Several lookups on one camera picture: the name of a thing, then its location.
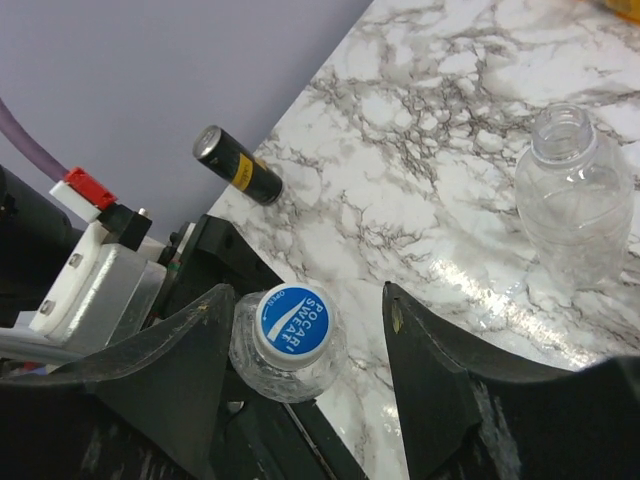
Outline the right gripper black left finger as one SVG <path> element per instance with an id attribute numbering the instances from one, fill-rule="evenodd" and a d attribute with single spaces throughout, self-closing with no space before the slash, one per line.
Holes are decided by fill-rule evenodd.
<path id="1" fill-rule="evenodd" d="M 234 291 L 48 375 L 1 382 L 4 479 L 211 479 Z"/>

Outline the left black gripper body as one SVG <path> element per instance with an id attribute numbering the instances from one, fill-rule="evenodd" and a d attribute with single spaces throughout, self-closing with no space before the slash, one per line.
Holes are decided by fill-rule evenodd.
<path id="1" fill-rule="evenodd" d="M 237 296 L 280 284 L 228 221 L 202 216 L 169 237 L 167 276 L 150 322 L 176 313 L 219 283 Z M 315 401 L 281 404 L 225 370 L 210 450 L 211 479 L 363 479 L 366 474 Z"/>

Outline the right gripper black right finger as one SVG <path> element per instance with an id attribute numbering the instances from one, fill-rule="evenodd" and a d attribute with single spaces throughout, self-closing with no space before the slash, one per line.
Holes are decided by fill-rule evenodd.
<path id="1" fill-rule="evenodd" d="M 635 479 L 639 360 L 572 372 L 502 350 L 394 283 L 386 346 L 413 479 Z"/>

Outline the clear bottle blue cap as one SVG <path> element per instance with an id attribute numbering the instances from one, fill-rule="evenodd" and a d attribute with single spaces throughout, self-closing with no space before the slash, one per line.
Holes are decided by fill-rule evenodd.
<path id="1" fill-rule="evenodd" d="M 260 395 L 300 403 L 318 397 L 338 378 L 347 359 L 347 337 L 324 291 L 281 285 L 236 304 L 229 357 Z"/>

